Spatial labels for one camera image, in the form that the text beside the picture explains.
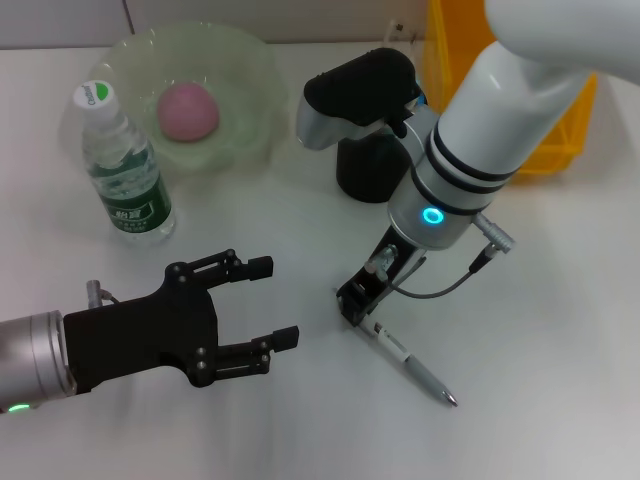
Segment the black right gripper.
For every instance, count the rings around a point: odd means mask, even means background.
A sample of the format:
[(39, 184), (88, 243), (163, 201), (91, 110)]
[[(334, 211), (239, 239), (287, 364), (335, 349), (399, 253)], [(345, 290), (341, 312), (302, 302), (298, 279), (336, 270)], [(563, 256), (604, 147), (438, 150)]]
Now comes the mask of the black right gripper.
[[(412, 259), (418, 248), (389, 227), (373, 250), (370, 260), (380, 259), (388, 281), (394, 281)], [(336, 293), (341, 315), (353, 327), (361, 324), (376, 306), (392, 292), (386, 280), (361, 267)]]

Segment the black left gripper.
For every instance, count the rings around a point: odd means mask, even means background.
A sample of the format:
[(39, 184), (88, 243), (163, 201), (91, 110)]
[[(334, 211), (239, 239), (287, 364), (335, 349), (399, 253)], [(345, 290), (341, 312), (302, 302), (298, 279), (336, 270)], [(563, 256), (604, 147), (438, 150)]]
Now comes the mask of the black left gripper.
[(207, 289), (269, 278), (273, 270), (270, 256), (243, 262), (234, 249), (227, 249), (169, 265), (162, 285), (150, 295), (65, 315), (66, 350), (77, 393), (164, 366), (180, 370), (197, 388), (267, 374), (273, 354), (298, 346), (299, 328), (218, 346), (217, 317)]

